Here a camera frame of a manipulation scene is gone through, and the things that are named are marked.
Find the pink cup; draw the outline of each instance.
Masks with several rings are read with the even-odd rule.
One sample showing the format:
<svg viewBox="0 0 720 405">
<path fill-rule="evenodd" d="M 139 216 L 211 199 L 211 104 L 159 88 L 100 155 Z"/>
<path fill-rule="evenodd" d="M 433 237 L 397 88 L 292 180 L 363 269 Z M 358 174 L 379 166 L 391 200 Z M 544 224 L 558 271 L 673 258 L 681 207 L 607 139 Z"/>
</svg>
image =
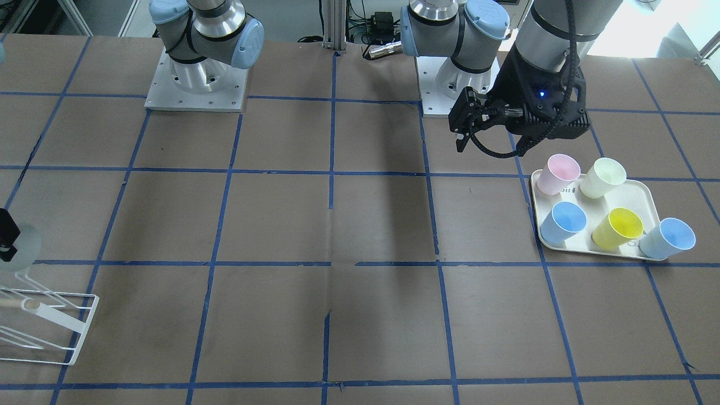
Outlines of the pink cup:
<svg viewBox="0 0 720 405">
<path fill-rule="evenodd" d="M 547 159 L 537 187 L 547 195 L 556 195 L 580 177 L 580 165 L 568 155 L 558 153 Z"/>
</svg>

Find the gray floor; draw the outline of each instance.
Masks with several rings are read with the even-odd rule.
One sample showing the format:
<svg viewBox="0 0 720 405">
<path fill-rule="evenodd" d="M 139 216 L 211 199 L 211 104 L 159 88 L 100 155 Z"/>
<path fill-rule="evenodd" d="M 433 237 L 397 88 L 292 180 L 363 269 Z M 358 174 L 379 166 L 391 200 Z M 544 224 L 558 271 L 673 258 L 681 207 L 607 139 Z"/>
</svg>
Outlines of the gray floor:
<svg viewBox="0 0 720 405">
<path fill-rule="evenodd" d="M 0 363 L 3 404 L 720 403 L 706 68 L 588 57 L 593 131 L 500 161 L 420 117 L 405 56 L 267 43 L 237 115 L 144 110 L 160 40 L 4 46 L 0 201 L 44 236 L 35 278 L 101 301 L 75 365 Z M 619 160 L 697 246 L 544 248 L 553 153 Z"/>
</svg>

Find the tray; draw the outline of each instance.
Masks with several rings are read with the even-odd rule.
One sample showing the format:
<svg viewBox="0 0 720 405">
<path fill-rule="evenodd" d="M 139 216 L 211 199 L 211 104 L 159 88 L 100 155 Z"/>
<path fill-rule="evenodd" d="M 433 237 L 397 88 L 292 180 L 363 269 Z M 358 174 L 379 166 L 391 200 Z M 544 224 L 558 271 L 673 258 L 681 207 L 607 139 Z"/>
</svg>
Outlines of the tray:
<svg viewBox="0 0 720 405">
<path fill-rule="evenodd" d="M 586 197 L 580 191 L 580 182 L 585 177 L 585 174 L 581 174 L 579 179 L 565 187 L 560 193 L 547 195 L 536 186 L 537 179 L 540 177 L 541 172 L 542 170 L 536 170 L 530 176 L 530 194 L 537 222 L 538 237 L 543 245 L 550 249 L 564 252 L 602 254 L 605 256 L 651 260 L 654 262 L 664 260 L 652 259 L 645 256 L 638 247 L 639 239 L 629 241 L 613 250 L 604 250 L 596 245 L 591 237 L 595 227 L 597 227 L 614 208 L 628 208 L 629 210 L 633 210 L 640 219 L 642 219 L 644 227 L 643 235 L 646 235 L 648 231 L 651 231 L 659 225 L 660 217 L 657 215 L 655 202 L 652 199 L 650 190 L 645 184 L 636 180 L 626 180 L 621 186 L 616 187 L 606 195 L 593 199 Z M 545 221 L 545 217 L 550 213 L 552 206 L 560 201 L 570 201 L 580 206 L 588 217 L 588 225 L 577 235 L 569 237 L 561 244 L 550 244 L 545 241 L 540 234 L 540 225 Z"/>
</svg>

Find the plastic cup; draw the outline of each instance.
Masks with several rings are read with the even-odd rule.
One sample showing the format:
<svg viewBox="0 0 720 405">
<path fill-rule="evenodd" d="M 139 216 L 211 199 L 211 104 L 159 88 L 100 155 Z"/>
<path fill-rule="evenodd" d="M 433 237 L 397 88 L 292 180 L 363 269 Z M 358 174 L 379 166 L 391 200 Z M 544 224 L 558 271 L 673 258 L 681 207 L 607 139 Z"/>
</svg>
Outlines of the plastic cup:
<svg viewBox="0 0 720 405">
<path fill-rule="evenodd" d="M 568 155 L 558 153 L 547 159 L 537 187 L 547 195 L 556 195 L 580 177 L 580 165 Z"/>
<path fill-rule="evenodd" d="M 666 259 L 695 246 L 695 232 L 677 218 L 666 218 L 640 239 L 640 250 L 653 259 Z"/>
<path fill-rule="evenodd" d="M 615 208 L 593 231 L 593 241 L 602 249 L 612 250 L 642 235 L 642 220 L 627 208 Z"/>
<path fill-rule="evenodd" d="M 540 225 L 540 234 L 549 244 L 561 244 L 565 239 L 585 229 L 588 217 L 585 211 L 569 201 L 553 205 Z"/>
<path fill-rule="evenodd" d="M 580 191 L 590 198 L 600 198 L 627 180 L 623 165 L 610 158 L 599 158 L 580 183 Z"/>
</svg>

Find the grid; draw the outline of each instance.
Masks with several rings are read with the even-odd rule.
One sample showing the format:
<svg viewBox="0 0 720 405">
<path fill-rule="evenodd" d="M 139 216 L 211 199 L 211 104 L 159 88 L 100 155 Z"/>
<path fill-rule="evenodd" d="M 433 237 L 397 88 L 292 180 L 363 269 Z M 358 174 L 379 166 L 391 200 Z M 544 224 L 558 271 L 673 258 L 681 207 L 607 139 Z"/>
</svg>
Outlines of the grid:
<svg viewBox="0 0 720 405">
<path fill-rule="evenodd" d="M 47 135 L 50 126 L 58 114 L 58 110 L 64 99 L 74 97 L 117 97 L 117 98 L 137 98 L 144 99 L 145 96 L 141 94 L 81 94 L 81 93 L 70 93 L 68 89 L 71 87 L 73 79 L 76 75 L 78 67 L 88 50 L 88 46 L 91 44 L 91 39 L 85 40 L 82 51 L 80 52 L 77 61 L 73 67 L 73 70 L 63 88 L 59 93 L 45 93 L 45 92 L 0 92 L 0 95 L 23 95 L 23 96 L 52 96 L 58 97 L 58 101 L 54 106 L 50 118 L 45 124 L 35 146 L 32 149 L 30 156 L 28 157 L 27 163 L 22 165 L 4 165 L 0 166 L 0 169 L 8 170 L 22 170 L 19 178 L 10 194 L 5 208 L 12 209 L 12 203 L 17 196 L 18 191 L 23 185 L 24 178 L 28 172 L 35 170 L 44 171 L 89 171 L 89 172 L 119 172 L 124 173 L 123 183 L 120 186 L 120 191 L 117 194 L 117 199 L 114 202 L 112 214 L 110 215 L 107 228 L 104 232 L 100 249 L 97 253 L 95 260 L 78 260 L 78 259 L 47 259 L 40 260 L 38 264 L 51 264 L 51 265 L 87 265 L 92 266 L 92 273 L 87 285 L 86 292 L 90 293 L 93 290 L 96 276 L 100 267 L 103 266 L 148 266 L 148 267 L 207 267 L 209 269 L 207 277 L 207 291 L 204 294 L 202 315 L 199 321 L 199 330 L 197 332 L 197 343 L 194 350 L 194 357 L 192 361 L 192 372 L 186 383 L 66 383 L 65 377 L 68 372 L 68 368 L 62 367 L 60 370 L 59 377 L 56 383 L 0 383 L 0 390 L 5 391 L 28 391 L 28 390 L 49 390 L 53 392 L 50 399 L 50 404 L 54 405 L 58 403 L 58 397 L 62 391 L 72 390 L 104 390 L 104 389 L 127 389 L 127 390 L 182 390 L 186 391 L 186 404 L 192 404 L 195 391 L 203 388 L 319 388 L 320 403 L 322 405 L 328 402 L 328 390 L 329 388 L 345 388 L 345 387 L 371 387 L 371 386 L 449 386 L 452 390 L 452 398 L 455 404 L 461 403 L 461 394 L 459 387 L 462 386 L 503 386 L 503 385 L 515 385 L 515 384 L 559 384 L 566 383 L 572 384 L 575 395 L 577 397 L 577 403 L 584 404 L 582 395 L 581 383 L 595 383 L 595 382 L 618 382 L 618 381 L 687 381 L 692 388 L 693 395 L 698 404 L 703 403 L 701 393 L 698 390 L 696 381 L 700 380 L 720 380 L 720 374 L 711 373 L 694 373 L 693 366 L 686 359 L 683 349 L 680 346 L 678 336 L 675 333 L 675 328 L 671 322 L 670 316 L 665 308 L 664 301 L 660 294 L 660 289 L 654 279 L 652 269 L 663 268 L 663 267 L 688 267 L 688 268 L 717 268 L 720 267 L 718 262 L 671 262 L 671 263 L 655 263 L 655 262 L 563 262 L 563 261 L 551 261 L 547 260 L 545 251 L 542 248 L 538 239 L 535 240 L 536 250 L 539 255 L 539 261 L 518 261 L 518 262 L 478 262 L 478 261 L 450 261 L 441 259 L 440 242 L 438 238 L 438 224 L 436 219 L 436 204 L 433 198 L 433 179 L 435 178 L 449 178 L 449 177 L 467 177 L 467 178 L 497 178 L 497 179 L 517 179 L 521 183 L 522 193 L 525 197 L 525 202 L 528 205 L 528 216 L 532 225 L 533 230 L 536 229 L 537 224 L 534 221 L 534 216 L 531 210 L 529 193 L 527 190 L 527 179 L 529 175 L 525 174 L 521 165 L 521 160 L 516 160 L 516 173 L 515 174 L 503 174 L 503 173 L 455 173 L 455 172 L 432 172 L 430 159 L 428 156 L 428 147 L 426 143 L 426 130 L 423 124 L 422 118 L 422 107 L 420 102 L 414 100 L 370 100 L 370 99 L 348 99 L 337 97 L 337 71 L 338 71 L 338 59 L 345 57 L 338 53 L 332 57 L 332 90 L 331 97 L 290 97 L 290 96 L 269 96 L 269 95 L 256 95 L 252 94 L 248 96 L 250 100 L 253 99 L 268 99 L 268 100 L 292 100 L 292 101 L 308 101 L 308 102 L 324 102 L 330 103 L 331 108 L 331 122 L 330 122 L 330 161 L 328 162 L 327 171 L 309 171 L 309 170 L 265 170 L 265 169 L 239 169 L 235 168 L 236 157 L 238 152 L 238 144 L 242 138 L 242 126 L 243 116 L 240 115 L 237 121 L 237 128 L 235 131 L 235 137 L 233 141 L 233 149 L 230 155 L 230 163 L 226 169 L 207 169 L 207 168 L 172 168 L 172 167 L 135 167 L 135 160 L 138 156 L 143 137 L 148 127 L 151 116 L 154 114 L 151 111 L 145 113 L 145 117 L 142 123 L 142 127 L 135 142 L 135 147 L 132 152 L 132 156 L 127 166 L 40 166 L 33 165 L 33 159 L 36 153 L 40 149 L 45 136 Z M 613 110 L 613 109 L 593 109 L 590 108 L 591 112 L 611 112 L 619 114 L 643 114 L 643 115 L 654 115 L 660 116 L 663 123 L 665 124 L 667 131 L 675 144 L 677 150 L 683 158 L 690 177 L 633 177 L 641 181 L 652 181 L 652 182 L 683 182 L 693 183 L 697 186 L 700 191 L 705 204 L 712 213 L 715 221 L 720 225 L 720 219 L 717 215 L 717 211 L 708 197 L 704 184 L 711 184 L 720 182 L 718 178 L 711 177 L 699 177 L 693 170 L 690 160 L 686 156 L 680 142 L 678 141 L 673 129 L 667 119 L 667 116 L 673 115 L 692 115 L 692 116 L 718 116 L 720 112 L 684 112 L 684 111 L 664 111 L 661 109 L 659 102 L 655 98 L 655 95 L 648 85 L 643 72 L 636 61 L 633 61 L 636 72 L 638 73 L 642 83 L 646 87 L 648 94 L 652 98 L 652 101 L 656 107 L 656 110 Z M 418 123 L 420 129 L 420 137 L 422 140 L 422 154 L 424 172 L 380 172 L 380 171 L 337 171 L 335 169 L 335 149 L 336 149 L 336 108 L 340 103 L 364 103 L 364 104 L 406 104 L 416 108 L 418 112 Z M 597 146 L 598 153 L 600 156 L 605 156 L 601 145 L 600 138 L 596 133 L 595 129 L 592 130 L 592 137 L 595 145 Z M 508 134 L 508 145 L 513 146 L 514 140 L 511 134 Z M 111 236 L 115 219 L 120 210 L 123 197 L 125 195 L 126 185 L 130 180 L 132 173 L 139 172 L 186 172 L 186 173 L 213 173 L 213 174 L 225 174 L 225 186 L 222 194 L 222 202 L 220 205 L 220 212 L 217 219 L 217 232 L 215 234 L 212 256 L 209 261 L 154 261 L 154 260 L 108 260 L 104 259 L 105 250 L 109 238 Z M 440 300 L 442 304 L 443 324 L 445 329 L 445 338 L 447 345 L 447 356 L 449 364 L 449 375 L 450 378 L 436 378 L 426 380 L 344 380 L 342 382 L 335 382 L 329 380 L 329 357 L 330 357 L 330 342 L 333 338 L 331 336 L 332 324 L 332 313 L 327 313 L 323 322 L 323 361 L 322 361 L 322 375 L 320 380 L 307 380 L 307 381 L 256 381 L 256 382 L 230 382 L 230 381 L 198 381 L 197 374 L 199 363 L 201 360 L 201 353 L 204 344 L 204 334 L 207 324 L 208 311 L 210 309 L 213 281 L 215 278 L 215 270 L 217 267 L 331 267 L 333 266 L 332 261 L 228 261 L 219 260 L 218 252 L 220 250 L 223 223 L 225 222 L 225 209 L 228 206 L 228 196 L 235 174 L 273 174 L 273 175 L 310 175 L 310 176 L 322 176 L 328 178 L 328 208 L 334 209 L 336 202 L 334 200 L 335 194 L 335 180 L 337 177 L 424 177 L 426 181 L 426 189 L 428 196 L 428 209 L 430 215 L 430 224 L 433 238 L 433 248 L 436 259 L 434 261 L 390 261 L 390 262 L 364 262 L 359 261 L 355 267 L 429 267 L 437 269 L 438 283 L 440 287 Z M 448 304 L 448 297 L 446 292 L 446 271 L 455 267 L 541 267 L 543 269 L 544 278 L 546 280 L 547 289 L 552 300 L 552 306 L 554 314 L 557 319 L 557 327 L 562 336 L 562 344 L 564 346 L 565 355 L 567 356 L 567 364 L 570 369 L 570 376 L 568 377 L 531 377 L 531 378 L 459 378 L 456 370 L 456 358 L 455 350 L 453 345 L 453 332 L 451 330 L 451 311 Z M 665 321 L 667 332 L 672 338 L 672 342 L 677 351 L 677 356 L 680 358 L 681 363 L 685 369 L 684 373 L 676 374 L 647 374 L 647 375 L 578 375 L 575 367 L 575 359 L 573 356 L 570 340 L 567 336 L 566 324 L 561 312 L 561 306 L 558 301 L 556 294 L 556 288 L 554 279 L 552 277 L 551 267 L 632 267 L 644 270 L 647 275 L 647 282 L 652 287 L 654 297 L 657 300 L 657 305 L 660 307 L 663 319 Z"/>
</svg>

